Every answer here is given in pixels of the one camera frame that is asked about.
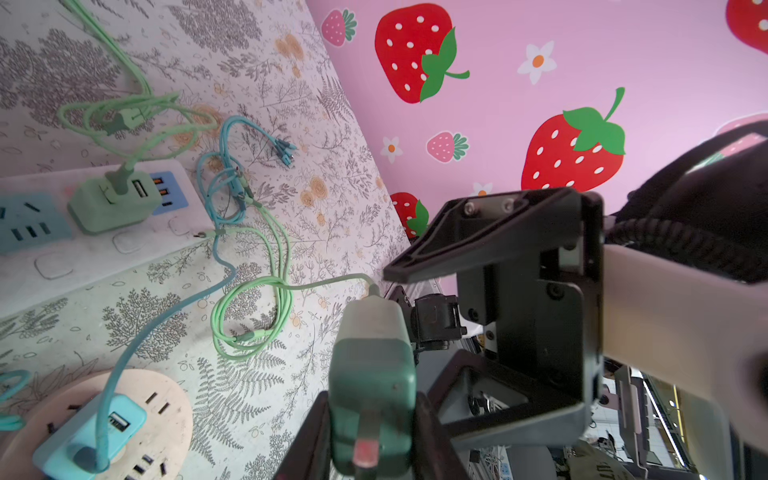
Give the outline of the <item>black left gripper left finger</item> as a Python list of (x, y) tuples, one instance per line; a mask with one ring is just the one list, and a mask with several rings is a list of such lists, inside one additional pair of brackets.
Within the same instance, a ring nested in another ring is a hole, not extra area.
[(278, 467), (274, 480), (328, 480), (331, 463), (328, 392), (320, 392)]

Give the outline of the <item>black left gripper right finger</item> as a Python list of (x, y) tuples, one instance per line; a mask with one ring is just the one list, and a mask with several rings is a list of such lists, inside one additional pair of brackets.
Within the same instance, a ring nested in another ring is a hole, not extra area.
[(464, 463), (423, 392), (418, 392), (413, 424), (413, 478), (469, 480)]

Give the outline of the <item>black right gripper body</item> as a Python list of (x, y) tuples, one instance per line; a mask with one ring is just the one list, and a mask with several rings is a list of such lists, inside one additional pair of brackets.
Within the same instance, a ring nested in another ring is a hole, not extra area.
[(493, 338), (457, 352), (429, 390), (437, 412), (483, 392), (501, 410), (455, 420), (459, 450), (568, 446), (588, 428), (603, 373), (603, 201), (571, 188), (447, 202), (384, 268), (401, 284), (454, 275), (460, 313)]

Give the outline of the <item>green charger plug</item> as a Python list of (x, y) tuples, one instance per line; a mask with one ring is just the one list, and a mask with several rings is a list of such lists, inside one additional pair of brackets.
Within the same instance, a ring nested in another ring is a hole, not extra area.
[(162, 203), (154, 180), (147, 172), (134, 171), (118, 193), (106, 176), (81, 183), (68, 201), (68, 211), (86, 234), (100, 234), (148, 219)]
[(410, 468), (416, 366), (401, 307), (372, 289), (343, 311), (329, 370), (334, 465), (355, 473), (359, 439), (378, 446), (375, 472), (396, 478)]

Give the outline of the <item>blue charger plug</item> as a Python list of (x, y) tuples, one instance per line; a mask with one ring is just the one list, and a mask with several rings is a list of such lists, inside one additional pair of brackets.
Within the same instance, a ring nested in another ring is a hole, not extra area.
[[(35, 467), (51, 479), (94, 479), (96, 418), (101, 394), (82, 407), (33, 453)], [(113, 396), (107, 415), (107, 456), (112, 461), (147, 421), (146, 410), (123, 394)]]

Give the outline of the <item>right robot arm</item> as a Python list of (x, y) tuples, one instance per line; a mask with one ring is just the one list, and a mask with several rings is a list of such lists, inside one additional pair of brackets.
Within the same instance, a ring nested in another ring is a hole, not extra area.
[(505, 410), (448, 425), (457, 447), (574, 442), (611, 359), (716, 403), (766, 449), (767, 146), (721, 156), (766, 132), (759, 121), (705, 141), (612, 216), (570, 187), (443, 206), (383, 276), (455, 275), (463, 315), (496, 331), (430, 391), (440, 406), (460, 380), (500, 387)]

